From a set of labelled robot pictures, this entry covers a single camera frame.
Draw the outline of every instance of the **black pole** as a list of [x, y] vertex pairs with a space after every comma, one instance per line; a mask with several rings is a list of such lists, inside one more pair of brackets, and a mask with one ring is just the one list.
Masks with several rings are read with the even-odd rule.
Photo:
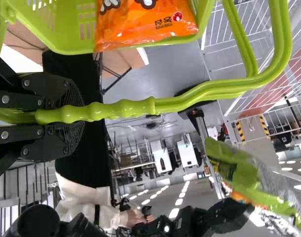
[[287, 102], [288, 106], [289, 106], [290, 109], [291, 109], [291, 112], [292, 112], [292, 114], [293, 114], [293, 116], [294, 116], [294, 118], [295, 118], [295, 121], [297, 122], [298, 127], [301, 127], [300, 122], [299, 122], [299, 120], [298, 120], [298, 118], [297, 118], [297, 116], [296, 116], [296, 114], [295, 114], [293, 108], [291, 107], [291, 104], [290, 104], [289, 100], [287, 99], [286, 96], [285, 96], [284, 98], [286, 99], [286, 102]]
[[118, 81], [120, 79], [122, 79], [127, 73], [129, 73], [129, 71], [131, 70], [131, 68], [128, 68], [128, 70], [126, 72], [124, 72], [123, 75], [121, 75], [120, 77], [118, 77], [112, 84], [110, 84], [106, 89], [103, 89], [101, 91], [102, 95], [104, 95], [109, 89], [111, 89], [116, 83], [118, 83]]
[[102, 120], [102, 123], [103, 123], [103, 134], [104, 134], [104, 139], [105, 139], [105, 159], [106, 159], [106, 165], [107, 165], [107, 168], [109, 170], [108, 172], [108, 178], [109, 178], [109, 185], [110, 185], [110, 194], [111, 194], [111, 204], [112, 206], [115, 207], [115, 204], [116, 204], [116, 200], [115, 200], [115, 197], [114, 197], [114, 190], [113, 190], [113, 182], [112, 182], [112, 171], [111, 171], [111, 163], [110, 163], [110, 158], [109, 158], [109, 154], [108, 154], [108, 146], [107, 146], [107, 130], [106, 130], [106, 126], [105, 126], [105, 120], [103, 119]]

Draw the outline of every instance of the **red panel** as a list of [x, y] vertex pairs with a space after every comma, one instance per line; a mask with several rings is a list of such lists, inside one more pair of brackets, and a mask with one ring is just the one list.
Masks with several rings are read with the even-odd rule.
[[265, 93], [258, 94], [249, 103], [245, 111], [240, 114], [240, 118], [265, 112], [266, 110], [271, 108], [275, 102], [278, 102], [281, 98], [290, 93], [292, 91], [292, 88], [294, 89], [300, 85], [288, 85], [289, 83], [294, 84], [301, 82], [301, 59], [298, 59], [296, 57], [301, 57], [301, 49], [296, 54], [294, 54], [293, 58], [289, 61], [289, 67], [291, 68], [291, 70], [288, 71], [288, 74], [293, 73], [295, 79], [293, 79], [293, 81], [288, 81], [287, 77], [285, 76], [285, 72], [283, 72], [275, 80], [268, 83], [262, 89], [262, 92]]

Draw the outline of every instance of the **wall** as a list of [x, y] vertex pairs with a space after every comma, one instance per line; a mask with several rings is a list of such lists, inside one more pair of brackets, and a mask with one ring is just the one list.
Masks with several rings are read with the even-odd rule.
[[6, 171], [0, 177], [0, 234], [16, 220], [26, 203], [40, 201], [53, 206], [47, 184], [55, 180], [54, 162]]

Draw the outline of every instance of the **shopping basket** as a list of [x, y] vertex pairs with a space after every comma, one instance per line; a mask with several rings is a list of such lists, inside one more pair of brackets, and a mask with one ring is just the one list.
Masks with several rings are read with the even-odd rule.
[[[177, 44], [198, 39], [206, 28], [214, 3], [215, 0], [191, 1], [199, 26], [198, 34], [188, 37], [171, 37], [157, 43], [138, 46]], [[173, 98], [155, 99], [149, 97], [143, 101], [121, 100], [114, 104], [95, 102], [81, 108], [65, 106], [57, 110], [37, 110], [35, 113], [30, 113], [31, 119], [34, 118], [36, 122], [46, 124], [54, 121], [72, 123], [77, 120], [93, 121], [102, 118], [138, 117], [143, 114], [158, 115], [184, 110], [199, 101], [235, 98], [247, 90], [262, 87], [283, 72], [292, 53], [288, 1], [268, 0], [268, 4], [274, 39], [274, 56], [267, 69], [260, 74], [258, 74], [257, 61], [233, 0], [223, 0], [229, 24], [246, 68], [247, 75], [245, 78], [207, 81]], [[34, 2], [31, 0], [0, 0], [0, 48], [6, 30], [5, 22], [14, 23], [15, 19], [18, 18], [55, 52], [62, 54], [92, 52], [93, 34], [89, 38], [89, 30], [87, 30], [85, 34], [87, 38], [81, 39], [79, 29], [82, 25], [84, 29], [90, 29], [90, 32], [93, 32], [95, 11], [95, 2], [84, 0], [34, 0]], [[11, 122], [16, 123], [15, 114], [12, 118]]]

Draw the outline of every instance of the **metal bracket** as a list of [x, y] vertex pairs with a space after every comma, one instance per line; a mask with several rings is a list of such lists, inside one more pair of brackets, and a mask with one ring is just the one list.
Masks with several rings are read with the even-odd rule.
[[37, 110], [44, 107], [44, 98], [38, 95], [0, 90], [0, 108]]
[[34, 162], [47, 162], [71, 154], [69, 147], [56, 134], [53, 125], [44, 126], [44, 136], [21, 149], [21, 157]]
[[40, 139], [42, 137], [43, 127], [40, 125], [0, 127], [0, 144], [30, 141]]
[[46, 98], [46, 109], [54, 109], [55, 102], [68, 91], [73, 82], [61, 76], [41, 72], [22, 76], [21, 83], [25, 90]]

